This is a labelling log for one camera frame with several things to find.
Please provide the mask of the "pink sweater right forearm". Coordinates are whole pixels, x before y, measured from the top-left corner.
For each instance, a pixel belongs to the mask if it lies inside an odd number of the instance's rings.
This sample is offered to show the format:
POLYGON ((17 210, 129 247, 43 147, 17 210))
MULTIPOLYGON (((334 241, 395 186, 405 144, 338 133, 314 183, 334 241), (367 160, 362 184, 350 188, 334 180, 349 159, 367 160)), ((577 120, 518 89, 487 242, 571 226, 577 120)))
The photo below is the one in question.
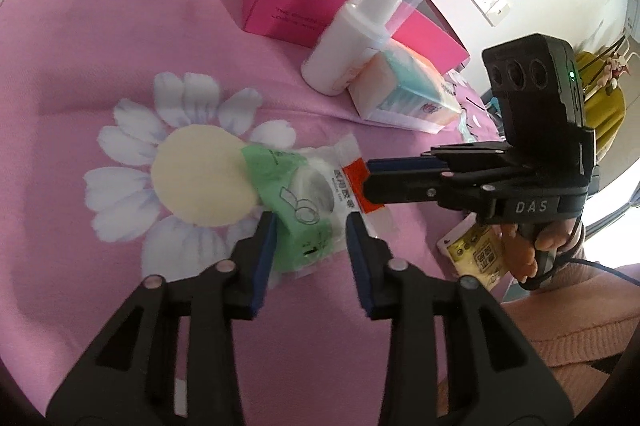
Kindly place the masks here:
MULTIPOLYGON (((584 241, 564 253, 582 259, 584 241)), ((540 290, 502 308, 578 414, 597 396, 638 328, 639 287, 593 267, 568 264, 540 290)))

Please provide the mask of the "right hand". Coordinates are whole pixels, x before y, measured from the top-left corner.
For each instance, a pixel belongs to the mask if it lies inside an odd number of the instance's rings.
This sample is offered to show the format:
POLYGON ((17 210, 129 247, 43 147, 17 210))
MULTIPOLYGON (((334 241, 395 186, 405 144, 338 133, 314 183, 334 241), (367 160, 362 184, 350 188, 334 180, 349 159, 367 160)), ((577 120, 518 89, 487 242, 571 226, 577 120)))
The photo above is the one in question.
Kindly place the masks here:
POLYGON ((582 247, 584 224, 580 219, 554 221, 536 234, 536 240, 526 239, 516 224, 495 227, 502 243, 504 265, 518 282, 537 276, 536 252, 556 250, 564 253, 582 247))

